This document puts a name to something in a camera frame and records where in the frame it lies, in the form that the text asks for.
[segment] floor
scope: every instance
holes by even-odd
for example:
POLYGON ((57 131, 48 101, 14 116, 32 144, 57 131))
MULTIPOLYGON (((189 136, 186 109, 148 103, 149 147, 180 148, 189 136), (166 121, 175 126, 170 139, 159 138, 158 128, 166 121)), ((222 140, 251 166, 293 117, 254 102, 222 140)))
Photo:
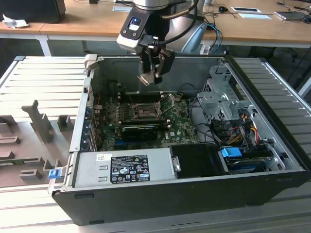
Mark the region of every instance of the floor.
MULTIPOLYGON (((83 52, 81 41, 53 40, 49 41, 49 46, 54 56, 85 56, 88 53, 95 53, 98 55, 126 55, 126 51, 122 50, 116 42, 88 41, 88 53, 83 52)), ((229 53, 235 57, 247 57, 250 52, 250 47, 246 46, 223 46, 222 49, 229 50, 229 53)), ((268 62, 283 78, 287 79, 307 50, 308 49, 277 48, 273 56, 268 59, 268 62), (297 58, 293 59, 292 55, 295 54, 297 54, 297 58)), ((258 54, 260 57, 266 57, 266 55, 271 52, 269 48, 258 47, 255 48, 255 51, 255 54, 258 54)), ((37 40, 0 39, 0 76, 18 55, 43 56, 43 53, 37 40)), ((292 75, 289 80, 291 85, 295 83, 297 77, 301 75, 310 62, 311 52, 292 75)), ((311 73, 306 76, 304 82, 297 90, 301 88, 310 76, 311 73)), ((311 100, 311 93, 305 97, 305 100, 311 100)))

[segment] white sticker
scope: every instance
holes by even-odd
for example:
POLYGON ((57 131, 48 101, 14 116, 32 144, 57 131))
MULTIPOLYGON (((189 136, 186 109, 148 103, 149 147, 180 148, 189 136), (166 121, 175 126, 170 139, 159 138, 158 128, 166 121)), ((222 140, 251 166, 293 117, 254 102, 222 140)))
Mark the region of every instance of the white sticker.
POLYGON ((99 161, 110 161, 112 154, 98 154, 96 157, 96 162, 99 161))
POLYGON ((14 164, 13 163, 2 163, 0 164, 0 166, 13 166, 14 164))

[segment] blue clip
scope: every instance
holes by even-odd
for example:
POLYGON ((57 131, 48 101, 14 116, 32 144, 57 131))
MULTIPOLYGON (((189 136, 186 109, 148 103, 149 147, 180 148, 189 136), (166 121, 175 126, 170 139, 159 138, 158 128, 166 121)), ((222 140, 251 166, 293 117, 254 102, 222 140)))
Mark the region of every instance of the blue clip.
POLYGON ((50 179, 61 179, 62 178, 62 168, 51 169, 49 172, 50 179))
POLYGON ((226 147, 222 149, 223 157, 242 157, 241 151, 237 147, 226 147))

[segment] motherboard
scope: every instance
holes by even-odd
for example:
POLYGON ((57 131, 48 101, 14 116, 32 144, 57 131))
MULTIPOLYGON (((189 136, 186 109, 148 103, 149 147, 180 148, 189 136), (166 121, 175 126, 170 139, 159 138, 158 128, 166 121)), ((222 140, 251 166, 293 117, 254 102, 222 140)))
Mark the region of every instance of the motherboard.
POLYGON ((118 96, 102 103, 102 151, 167 148, 199 143, 182 95, 118 96))

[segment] warning label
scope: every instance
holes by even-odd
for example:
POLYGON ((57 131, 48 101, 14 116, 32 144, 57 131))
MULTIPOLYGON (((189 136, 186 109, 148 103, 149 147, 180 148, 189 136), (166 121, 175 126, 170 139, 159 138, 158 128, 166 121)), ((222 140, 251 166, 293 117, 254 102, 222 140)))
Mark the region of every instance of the warning label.
POLYGON ((111 158, 111 183, 131 183, 149 181, 147 155, 134 155, 111 158))

